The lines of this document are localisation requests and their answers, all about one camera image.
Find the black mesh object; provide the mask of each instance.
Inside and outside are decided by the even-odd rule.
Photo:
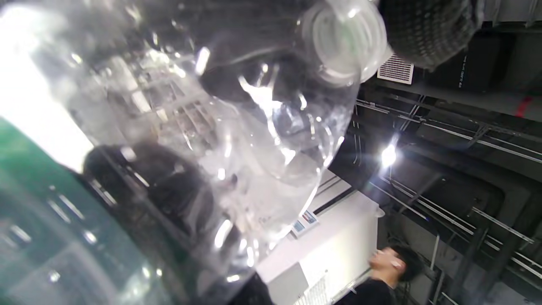
[[[467,46],[483,21],[483,1],[383,0],[380,13],[395,54],[434,69]]]

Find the white wall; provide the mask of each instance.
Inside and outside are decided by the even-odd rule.
[[[326,173],[322,183],[332,176]],[[341,180],[315,197],[309,211],[314,211],[349,187]],[[377,207],[362,193],[354,192],[318,215],[319,225],[299,239],[289,234],[260,263],[258,273],[264,282],[269,283],[299,262],[309,287],[325,275],[327,295],[334,296],[369,267],[367,260],[376,250]]]

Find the white vent grille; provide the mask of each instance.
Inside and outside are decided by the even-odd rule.
[[[394,54],[383,65],[381,65],[380,68],[378,68],[377,77],[380,79],[411,85],[413,73],[414,65],[407,63]]]
[[[326,293],[326,277],[321,278],[312,288],[308,289],[294,305],[330,305],[331,299]]]

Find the air vent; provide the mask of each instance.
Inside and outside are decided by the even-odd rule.
[[[393,55],[383,65],[378,68],[377,77],[380,79],[401,82],[403,84],[412,84],[412,74],[414,65]]]

